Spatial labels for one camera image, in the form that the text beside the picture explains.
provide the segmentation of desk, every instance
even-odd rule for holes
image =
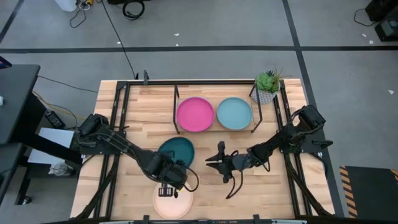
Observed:
[[[27,165],[23,157],[24,146],[65,159],[75,167],[81,164],[80,153],[35,133],[46,111],[32,93],[39,70],[38,65],[13,65],[0,70],[0,96],[4,98],[4,104],[0,106],[0,204],[17,165]],[[26,172],[16,204],[22,204],[28,186]]]
[[[117,81],[102,81],[99,88],[95,113],[111,117]],[[299,79],[285,80],[287,96],[291,111],[306,104],[302,84]],[[211,97],[247,97],[252,85],[179,85],[180,97],[203,96]],[[116,124],[119,124],[123,92],[119,99],[119,110]],[[232,181],[223,184],[222,176],[216,170],[205,165],[205,159],[214,156],[217,144],[224,141],[226,154],[234,150],[246,152],[246,149],[257,143],[264,142],[273,136],[278,128],[274,105],[261,105],[263,121],[254,133],[250,131],[217,131],[203,133],[181,132],[177,134],[173,124],[173,93],[174,86],[132,86],[127,106],[126,129],[127,139],[143,149],[157,150],[166,140],[183,136],[195,146],[195,158],[191,168],[200,177],[200,186],[193,193],[193,205],[182,218],[187,219],[252,219],[253,214],[260,218],[293,218],[287,173],[284,157],[274,151],[270,157],[271,171],[256,167],[244,171],[242,189],[232,199],[225,197],[232,188]],[[254,113],[254,121],[259,120]],[[301,155],[303,171],[308,188],[317,200],[330,213],[334,213],[333,204],[326,182],[323,165],[309,154]],[[78,215],[90,201],[98,188],[103,156],[96,156],[87,162],[81,172],[76,188],[75,200],[71,217]],[[237,184],[239,173],[235,172]],[[191,186],[196,184],[194,176],[188,174]],[[119,161],[118,177],[113,201],[112,220],[142,220],[149,215],[151,220],[161,220],[152,206],[152,194],[156,183],[145,177],[135,161],[122,155]],[[303,200],[299,188],[298,202],[303,214]],[[105,214],[107,192],[103,197],[100,215]]]

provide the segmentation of pink plate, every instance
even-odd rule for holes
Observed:
[[[209,101],[200,97],[189,97],[177,109],[177,121],[181,128],[199,132],[208,129],[214,120],[214,109]]]

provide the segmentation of beige plate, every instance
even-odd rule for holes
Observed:
[[[157,184],[154,190],[153,203],[156,212],[163,218],[175,220],[183,217],[191,209],[193,201],[193,193],[187,191],[185,188],[178,192],[178,197],[159,197],[158,191],[162,186]]]

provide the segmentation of teal plate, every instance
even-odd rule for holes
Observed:
[[[185,165],[189,167],[195,155],[195,148],[189,139],[176,137],[164,142],[158,152],[169,156],[174,162],[184,161]]]
[[[238,97],[230,97],[218,105],[217,118],[224,127],[240,130],[250,124],[253,113],[249,103]]]

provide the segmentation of succulent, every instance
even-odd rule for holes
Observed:
[[[256,78],[257,87],[259,90],[275,93],[279,89],[278,82],[281,78],[276,68],[265,73],[263,72]]]

